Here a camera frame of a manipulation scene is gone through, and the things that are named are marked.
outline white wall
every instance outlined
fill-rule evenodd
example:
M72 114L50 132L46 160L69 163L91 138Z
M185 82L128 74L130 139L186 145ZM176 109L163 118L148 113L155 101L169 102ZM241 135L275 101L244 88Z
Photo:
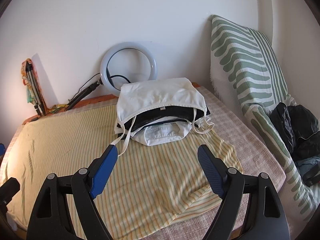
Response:
M212 89L211 14L258 27L257 0L13 0L0 19L0 141L8 145L35 114L20 76L27 57L49 106L66 103L99 72L108 48L123 41L149 48L158 78L187 77ZM127 51L112 59L110 72L132 81L149 75L146 60ZM100 87L92 96L107 93Z
M289 93L320 119L320 26L304 0L283 0L281 69Z

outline yellow striped fabric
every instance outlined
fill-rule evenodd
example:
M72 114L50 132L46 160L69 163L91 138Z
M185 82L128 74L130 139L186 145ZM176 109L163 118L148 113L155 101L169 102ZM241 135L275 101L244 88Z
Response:
M21 190L8 205L20 226L27 228L33 204L49 173L70 175L101 156L116 138L115 119L116 106L112 105L24 126L12 147L2 181L15 177L20 182ZM122 144L117 144L118 151ZM234 147L214 131L203 135L191 131L183 140L156 146L130 140L103 193L95 199L114 239L143 238L220 203L197 160L201 144L207 144L228 167L242 172ZM68 203L75 231L85 238L71 195Z

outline blue rubber pad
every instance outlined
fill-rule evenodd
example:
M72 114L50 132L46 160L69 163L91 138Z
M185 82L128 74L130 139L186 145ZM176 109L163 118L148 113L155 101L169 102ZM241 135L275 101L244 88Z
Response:
M107 157L101 164L96 175L92 179L92 188L90 195L93 199L103 192L104 187L110 177L113 167L116 165L118 159L118 150L116 146L113 146L109 151Z
M205 176L211 186L213 193L217 194L220 198L224 198L225 191L223 189L223 179L217 171L216 167L210 160L208 154L202 146L198 148L198 160L204 171Z

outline white fabric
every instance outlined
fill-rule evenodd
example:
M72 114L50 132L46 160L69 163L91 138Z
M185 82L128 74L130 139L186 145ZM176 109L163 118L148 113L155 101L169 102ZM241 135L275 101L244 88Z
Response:
M126 132L124 124L130 119L136 117L145 111L166 106L182 106L194 109L193 122L173 122L161 125L154 125L131 133L131 128ZM209 124L205 118L207 106L204 97L193 87L187 78L172 78L167 80L150 80L132 84L124 84L121 87L120 96L117 103L117 120L115 123L115 133L123 133L113 144L120 141L125 133L128 136L125 139L122 153L126 150L130 136L132 139L144 145L157 145L166 142L172 142L183 139L191 129L197 133L206 133L213 128L213 123ZM205 131L195 129L196 109L204 112L204 116L197 120L197 124L203 122L210 125Z

